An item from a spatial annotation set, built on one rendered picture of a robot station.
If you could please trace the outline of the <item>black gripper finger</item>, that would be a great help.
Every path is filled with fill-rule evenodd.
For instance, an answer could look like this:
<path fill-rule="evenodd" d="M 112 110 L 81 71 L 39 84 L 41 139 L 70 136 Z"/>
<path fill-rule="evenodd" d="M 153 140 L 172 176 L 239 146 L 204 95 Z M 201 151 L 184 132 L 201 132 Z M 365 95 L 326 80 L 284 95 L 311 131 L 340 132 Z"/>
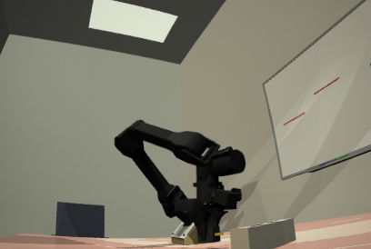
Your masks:
<path fill-rule="evenodd" d="M 206 239 L 208 218 L 212 213 L 213 212 L 186 212 L 186 214 L 191 216 L 191 219 L 202 239 Z"/>
<path fill-rule="evenodd" d="M 211 227 L 211 226 L 218 226 L 221 217 L 222 217 L 224 214 L 227 214 L 227 213 L 228 213 L 228 211 L 224 211 L 224 212 L 213 212 L 213 213 L 209 216 L 209 218 L 208 218 L 208 227 Z"/>

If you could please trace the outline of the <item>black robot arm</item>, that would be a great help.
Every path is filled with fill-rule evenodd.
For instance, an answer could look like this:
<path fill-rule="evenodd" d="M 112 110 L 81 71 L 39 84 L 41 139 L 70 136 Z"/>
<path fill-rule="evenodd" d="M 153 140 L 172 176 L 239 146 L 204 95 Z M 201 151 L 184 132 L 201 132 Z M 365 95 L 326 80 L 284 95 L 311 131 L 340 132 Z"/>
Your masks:
<path fill-rule="evenodd" d="M 170 218 L 177 216 L 184 223 L 183 226 L 190 226 L 193 223 L 191 216 L 186 214 L 191 211 L 175 211 L 175 202 L 177 199 L 187 197 L 178 185 L 168 183 L 160 173 L 146 154 L 143 140 L 164 147 L 172 151 L 176 158 L 195 165 L 196 179 L 240 174 L 246 168 L 246 160 L 241 151 L 234 150 L 232 146 L 218 150 L 220 144 L 197 132 L 176 133 L 147 124 L 143 120 L 134 122 L 121 132 L 114 140 L 115 148 L 135 162 L 156 189 L 158 201 L 163 206 L 165 214 Z M 202 156 L 207 147 L 209 150 Z M 236 206 L 236 202 L 242 199 L 241 193 L 239 188 L 226 191 L 222 185 L 218 189 L 212 191 L 210 189 L 208 197 L 212 197 L 214 202 L 223 206 Z"/>

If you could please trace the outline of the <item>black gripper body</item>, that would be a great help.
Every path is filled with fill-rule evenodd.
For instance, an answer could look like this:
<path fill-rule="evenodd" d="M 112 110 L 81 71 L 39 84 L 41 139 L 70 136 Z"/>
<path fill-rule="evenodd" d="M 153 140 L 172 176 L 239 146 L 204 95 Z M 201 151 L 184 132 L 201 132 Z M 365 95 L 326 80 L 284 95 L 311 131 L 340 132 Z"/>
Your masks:
<path fill-rule="evenodd" d="M 211 189 L 218 189 L 222 186 L 222 182 L 218 182 L 217 177 L 199 177 L 194 183 L 196 187 L 196 198 L 177 199 L 175 202 L 175 211 L 191 211 L 191 212 L 224 212 L 224 210 L 236 209 L 236 206 L 223 206 L 213 201 L 212 197 L 208 197 Z M 209 201 L 212 203 L 205 204 Z"/>

